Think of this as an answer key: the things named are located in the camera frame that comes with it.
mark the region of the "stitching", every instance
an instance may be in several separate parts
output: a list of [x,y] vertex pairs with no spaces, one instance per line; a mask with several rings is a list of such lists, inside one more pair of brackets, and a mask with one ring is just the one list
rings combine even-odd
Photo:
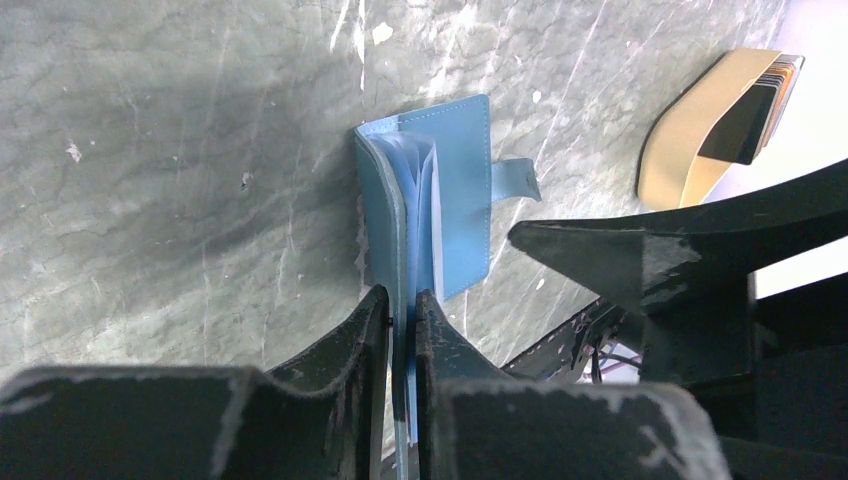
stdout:
[[[478,103],[478,102],[469,102],[466,105],[461,105],[461,106],[454,107],[452,109],[448,109],[448,110],[444,110],[444,111],[447,112],[449,110],[453,110],[453,109],[456,109],[456,108],[466,107],[466,106],[468,106],[472,103]],[[489,109],[488,108],[486,108],[485,111],[483,112],[483,125],[489,125]],[[482,170],[482,173],[483,173],[483,176],[486,178],[486,191],[490,192],[489,196],[491,197],[491,191],[492,191],[492,177],[491,177],[492,147],[491,147],[491,138],[490,138],[489,129],[487,129],[485,127],[483,128],[483,144],[484,144],[484,147],[486,148],[486,150],[485,150],[485,152],[486,152],[486,162],[485,162],[485,164],[481,164],[483,169],[484,169],[484,170]],[[486,168],[489,169],[489,175],[486,175],[486,171],[485,171]],[[475,283],[479,282],[481,279],[486,278],[486,275],[488,275],[488,273],[489,273],[489,249],[491,248],[491,241],[492,241],[491,237],[492,237],[492,204],[491,204],[491,199],[489,199],[489,200],[487,200],[487,203],[486,203],[486,248],[483,250],[483,263],[482,263],[483,268],[481,269],[480,272],[478,272],[476,275],[474,275],[474,277],[471,280],[469,280],[468,283],[465,283],[462,286],[457,287],[456,289],[447,293],[446,294],[447,297],[452,297],[459,292],[465,291],[468,288],[470,288],[472,285],[474,285]]]
[[448,113],[448,112],[453,111],[453,110],[459,110],[460,108],[468,108],[471,105],[474,105],[474,104],[477,104],[477,103],[483,103],[483,102],[480,101],[480,100],[474,100],[474,101],[471,101],[471,102],[468,102],[468,103],[464,103],[462,105],[457,105],[455,107],[446,108],[444,110],[439,110],[438,112],[433,112],[433,113],[428,113],[426,115],[419,115],[417,117],[407,118],[406,120],[399,121],[398,125],[402,125],[404,123],[408,123],[408,122],[411,122],[411,121],[414,121],[414,120],[421,120],[422,118],[435,117],[436,115],[442,115],[444,113]]

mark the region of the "black machinery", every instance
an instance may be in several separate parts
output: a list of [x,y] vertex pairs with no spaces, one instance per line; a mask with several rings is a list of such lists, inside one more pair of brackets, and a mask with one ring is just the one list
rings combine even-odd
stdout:
[[[848,478],[848,274],[752,272],[848,234],[848,160],[698,207],[531,221],[513,246],[600,298],[498,368],[417,302],[416,478]],[[0,478],[393,478],[388,295],[255,368],[47,367],[0,390]],[[603,385],[601,347],[641,352]],[[596,384],[574,380],[592,363]]]

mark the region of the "wire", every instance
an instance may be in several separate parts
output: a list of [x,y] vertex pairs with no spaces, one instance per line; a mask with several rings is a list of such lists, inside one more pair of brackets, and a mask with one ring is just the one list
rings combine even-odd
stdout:
[[[617,344],[617,343],[613,343],[613,344],[612,344],[612,348],[610,348],[610,351],[609,351],[609,352],[606,352],[606,353],[608,353],[608,354],[613,354],[613,353],[615,353],[615,349],[616,349],[616,348],[618,348],[618,344]],[[604,368],[604,365],[606,365],[606,364],[607,364],[607,361],[608,361],[609,359],[608,359],[608,358],[604,355],[604,351],[603,351],[603,349],[601,350],[601,353],[599,353],[599,355],[601,356],[601,368]]]
[[636,360],[634,360],[632,358],[627,358],[624,355],[616,355],[614,353],[601,352],[600,356],[602,356],[604,358],[608,358],[610,360],[615,360],[617,362],[626,363],[627,365],[630,365],[631,367],[636,367],[638,369],[642,368],[641,363],[637,362]]
[[600,384],[604,383],[604,379],[601,376],[601,360],[600,360],[600,350],[601,350],[601,339],[599,338],[597,342],[595,342],[594,350],[592,350],[592,383]]
[[[636,356],[636,357],[633,357],[632,360],[636,360],[637,362],[640,362],[640,361],[642,361],[642,357]],[[606,376],[608,373],[612,373],[612,372],[614,372],[614,371],[616,371],[616,370],[618,370],[619,368],[622,368],[622,367],[630,367],[630,365],[628,365],[626,363],[621,363],[621,362],[617,362],[617,361],[611,361],[610,363],[611,363],[610,366],[604,367],[604,368],[601,369],[601,376]]]

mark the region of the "white vein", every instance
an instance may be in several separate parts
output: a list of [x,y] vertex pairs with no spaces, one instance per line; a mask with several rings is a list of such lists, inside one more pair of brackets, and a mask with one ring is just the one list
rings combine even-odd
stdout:
[[[574,80],[574,76],[577,73],[577,70],[580,68],[580,65],[583,63],[583,55],[586,53],[586,47],[589,46],[589,42],[592,41],[592,36],[595,34],[595,29],[598,27],[598,22],[601,20],[601,15],[604,13],[604,7],[606,7],[608,0],[604,0],[601,4],[601,8],[598,9],[598,16],[595,17],[595,21],[592,22],[591,28],[589,28],[589,33],[586,34],[586,39],[583,41],[583,46],[580,49],[580,53],[577,55],[577,60],[574,62],[574,68],[571,69],[571,73],[568,75],[568,80],[565,82],[565,89],[562,92],[562,95],[559,97],[559,103],[557,103],[556,111],[554,112],[554,117],[551,119],[551,126],[548,127],[548,132],[545,135],[545,139],[542,141],[542,146],[539,149],[539,154],[536,156],[537,161],[541,162],[542,158],[545,154],[545,148],[548,146],[548,140],[551,138],[551,134],[556,128],[557,122],[559,121],[559,116],[562,113],[562,105],[565,102],[565,97],[568,95],[568,90],[571,88],[571,82]],[[549,166],[545,171],[547,174],[548,171],[553,167],[553,165]],[[544,175],[539,178],[539,182],[544,180]],[[521,213],[521,209],[524,208],[524,199],[518,201],[518,205],[515,207],[515,214],[512,216],[512,221],[509,223],[510,225],[514,225],[516,220],[518,220],[518,215]],[[489,267],[490,270],[494,270],[495,265],[497,265],[498,260],[500,260],[501,255],[503,254],[504,247],[506,247],[507,239],[504,238],[501,242],[501,246],[498,248],[498,253],[495,255],[495,258],[492,260],[492,264]]]
[[[590,100],[589,102],[586,103],[587,106],[594,105],[598,101],[598,99],[601,98],[601,95],[604,94],[604,92],[607,90],[607,88],[609,88],[610,85],[612,85],[612,83],[616,79],[618,79],[619,75],[624,73],[624,71],[627,69],[627,67],[630,66],[630,63],[636,58],[636,56],[639,55],[639,53],[642,52],[642,50],[645,48],[645,45],[652,38],[654,38],[654,36],[657,34],[657,32],[659,32],[660,28],[662,28],[663,24],[665,24],[665,20],[660,20],[660,22],[657,24],[656,27],[654,27],[653,31],[651,31],[651,33],[645,38],[645,40],[642,42],[642,44],[639,45],[639,47],[636,48],[636,50],[629,57],[627,57],[627,60],[625,60],[624,63],[621,64],[621,68],[618,70],[618,72],[616,72],[615,75],[613,75],[609,79],[609,81],[607,83],[605,83],[603,87],[601,87],[601,89],[598,91],[598,93],[595,94],[594,97],[592,97],[592,100]],[[582,109],[580,109],[580,111],[577,114],[579,115],[585,109],[586,109],[586,107],[583,107]]]
[[94,284],[94,290],[97,292],[97,298],[103,298],[103,292],[100,290],[100,284],[97,283],[97,280],[94,277],[91,277],[91,283]]
[[303,156],[303,143],[297,147],[297,156],[294,159],[294,195],[292,195],[292,199],[289,202],[289,220],[288,220],[288,232],[287,236],[289,239],[289,247],[292,251],[295,251],[294,239],[292,238],[292,234],[294,233],[294,204],[297,202],[297,197],[300,195],[300,187],[298,186],[298,171],[300,170],[300,158]]
[[138,110],[138,105],[135,103],[135,99],[133,99],[132,94],[127,96],[127,103],[130,108],[133,109],[133,141],[132,141],[132,152],[133,155],[138,153],[138,139],[141,137],[141,131],[139,127],[139,118],[141,114]]
[[359,0],[359,19],[353,29],[353,46],[362,62],[362,73],[359,75],[359,89],[365,91],[365,0]]
[[485,92],[488,90],[489,77],[495,73],[495,59],[498,57],[498,49],[500,49],[501,43],[504,39],[510,35],[509,23],[512,21],[512,16],[515,13],[515,7],[517,5],[518,3],[515,3],[509,8],[509,11],[506,14],[506,20],[504,20],[503,25],[499,25],[498,38],[495,41],[495,46],[489,53],[489,59],[486,61],[486,70],[483,74],[483,78],[480,80],[480,91]]
[[280,260],[277,262],[277,296],[274,298],[274,311],[277,311],[277,307],[280,306],[283,299],[283,266],[286,264],[288,252],[289,248],[283,247],[283,251],[280,252]]
[[[552,18],[554,18],[554,19],[559,18],[559,12],[562,9],[562,3],[563,3],[563,0],[560,0],[560,2],[557,3],[556,8],[554,9],[553,14],[551,15]],[[542,35],[542,41],[540,42],[540,45],[539,45],[539,48],[538,48],[539,52],[545,51],[545,46],[548,44],[548,34],[550,33],[551,30],[553,30],[553,27],[545,28],[545,33]],[[535,73],[536,66],[539,63],[540,57],[542,57],[542,55],[536,55],[533,58],[533,63],[527,68],[527,71]],[[518,57],[518,55],[515,55],[515,61],[518,62],[519,67],[523,64],[523,61],[521,60],[521,58]],[[518,111],[521,110],[522,106],[524,106],[524,96],[523,95],[521,97],[519,97],[518,103],[515,106],[515,110],[512,112],[512,117],[510,117],[510,118],[512,118],[511,123],[510,123],[510,127],[509,127],[510,130],[512,130],[512,128],[515,126],[515,118],[518,116]],[[495,158],[501,157],[501,153],[503,152],[503,147],[504,147],[504,143],[505,143],[504,140],[505,140],[505,138],[498,142],[498,151],[497,151],[497,154],[495,155]]]
[[559,289],[557,297],[554,299],[553,303],[551,303],[551,311],[548,312],[548,315],[545,317],[545,321],[542,323],[542,326],[543,328],[545,328],[545,330],[547,330],[548,323],[550,323],[551,318],[554,316],[554,313],[556,313],[557,309],[559,308],[559,302],[562,301],[562,295],[565,293],[565,287],[567,286],[567,282],[563,284],[562,288]]
[[[786,0],[781,0],[780,7],[776,11],[778,11],[778,12],[783,11],[784,5],[786,5]],[[775,31],[775,29],[777,29],[778,23],[779,23],[779,20],[777,18],[775,18],[774,22],[772,22],[772,24],[771,24],[771,28],[769,28],[769,34],[768,34],[768,37],[766,37],[767,42],[771,42],[771,41],[774,40],[774,31]]]
[[331,52],[336,48],[336,41],[339,39],[339,32],[342,31],[342,25],[344,25],[344,19],[347,17],[348,9],[350,9],[350,0],[344,0],[344,3],[342,3],[342,11],[339,12],[339,18],[336,20],[336,28],[333,29],[333,33],[330,35]]
[[324,8],[319,5],[318,6],[318,23],[321,24],[321,32],[324,32]]
[[203,140],[200,142],[201,154],[206,153],[206,142],[209,139],[209,128],[212,126],[212,121],[215,119],[215,105],[218,101],[218,89],[221,86],[221,76],[224,74],[224,61],[227,59],[227,51],[230,45],[230,27],[224,30],[224,38],[221,41],[221,51],[218,53],[218,64],[215,69],[215,81],[212,82],[212,93],[209,95],[209,105],[206,108],[206,127]]
[[457,35],[461,30],[470,28],[476,22],[477,5],[466,5],[462,7],[462,10],[460,10],[459,13],[451,18],[450,32],[448,33],[448,44],[447,48],[445,48],[445,53],[442,55],[439,70],[436,72],[436,75],[430,79],[429,85],[421,89],[427,92],[428,98],[434,98],[444,89],[448,66],[451,61],[451,54],[456,46]]
[[[510,309],[509,314],[507,314],[506,319],[507,319],[507,322],[509,322],[510,326],[514,327],[515,331],[517,331],[517,332],[521,331],[521,328],[520,328],[521,324],[524,323],[524,320],[527,318],[527,312],[528,312],[529,309],[527,309],[527,308],[523,309],[524,312],[522,313],[521,317],[519,317],[517,322],[513,321],[512,314],[515,313],[515,310],[518,309],[519,305],[524,304],[524,299],[530,293],[530,289],[533,286],[533,282],[535,282],[536,279],[539,278],[539,276],[542,275],[542,272],[544,272],[544,271],[545,271],[545,267],[540,268],[536,272],[536,275],[533,276],[533,280],[530,281],[530,285],[528,285],[527,288],[524,289],[524,293],[521,294],[521,297],[518,298],[517,300],[513,299],[512,308]],[[500,337],[501,337],[501,335],[498,336],[498,340],[499,340],[498,343],[499,344],[500,344]],[[509,361],[510,358],[512,358],[512,352],[513,352],[513,350],[515,350],[515,347],[518,345],[519,340],[521,340],[521,336],[516,335],[515,340],[512,342],[512,345],[510,345],[509,350],[507,351],[506,357],[504,357],[503,362],[507,362],[507,361]]]

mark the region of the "blue wallet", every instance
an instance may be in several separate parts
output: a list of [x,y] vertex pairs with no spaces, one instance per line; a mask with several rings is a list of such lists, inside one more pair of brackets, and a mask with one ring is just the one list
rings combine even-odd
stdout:
[[483,280],[492,203],[541,195],[532,160],[492,163],[486,95],[365,123],[355,137],[371,267],[391,298],[400,446],[417,438],[416,295],[431,290],[443,302]]

